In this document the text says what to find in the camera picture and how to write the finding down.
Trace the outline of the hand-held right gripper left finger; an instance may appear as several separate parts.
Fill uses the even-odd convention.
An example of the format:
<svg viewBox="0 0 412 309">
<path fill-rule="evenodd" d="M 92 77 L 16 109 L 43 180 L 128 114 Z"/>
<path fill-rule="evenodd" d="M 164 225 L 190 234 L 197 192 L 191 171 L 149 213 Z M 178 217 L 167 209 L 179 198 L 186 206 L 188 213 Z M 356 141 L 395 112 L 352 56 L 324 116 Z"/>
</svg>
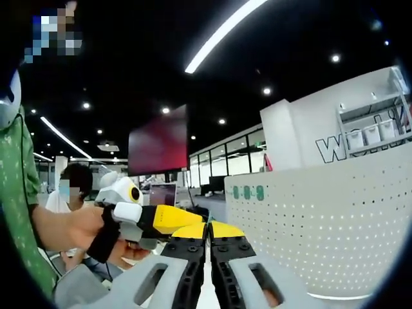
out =
<svg viewBox="0 0 412 309">
<path fill-rule="evenodd" d="M 160 255 L 152 255 L 116 278 L 110 290 L 113 308 L 195 308 L 203 284 L 207 224 L 173 233 Z"/>
</svg>

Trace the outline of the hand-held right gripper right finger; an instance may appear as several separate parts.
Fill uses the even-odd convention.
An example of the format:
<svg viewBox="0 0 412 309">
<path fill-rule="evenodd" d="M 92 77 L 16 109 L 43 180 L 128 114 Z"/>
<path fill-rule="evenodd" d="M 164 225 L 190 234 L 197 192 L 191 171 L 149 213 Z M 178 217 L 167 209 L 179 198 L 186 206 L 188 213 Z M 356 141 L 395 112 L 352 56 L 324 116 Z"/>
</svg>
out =
<svg viewBox="0 0 412 309">
<path fill-rule="evenodd" d="M 209 223 L 212 283 L 221 308 L 317 308 L 304 283 L 255 253 L 239 228 Z"/>
</svg>

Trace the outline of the person's left hand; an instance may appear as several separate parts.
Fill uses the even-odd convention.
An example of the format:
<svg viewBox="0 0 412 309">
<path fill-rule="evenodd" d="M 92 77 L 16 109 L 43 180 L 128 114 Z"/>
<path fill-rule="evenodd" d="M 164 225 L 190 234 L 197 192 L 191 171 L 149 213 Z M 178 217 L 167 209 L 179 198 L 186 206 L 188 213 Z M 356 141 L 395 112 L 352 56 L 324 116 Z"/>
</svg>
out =
<svg viewBox="0 0 412 309">
<path fill-rule="evenodd" d="M 129 269 L 127 259 L 140 261 L 150 255 L 138 243 L 120 237 L 117 223 L 109 216 L 107 207 L 86 207 L 70 214 L 69 236 L 73 246 L 86 251 L 97 261 L 110 262 L 120 268 Z"/>
</svg>

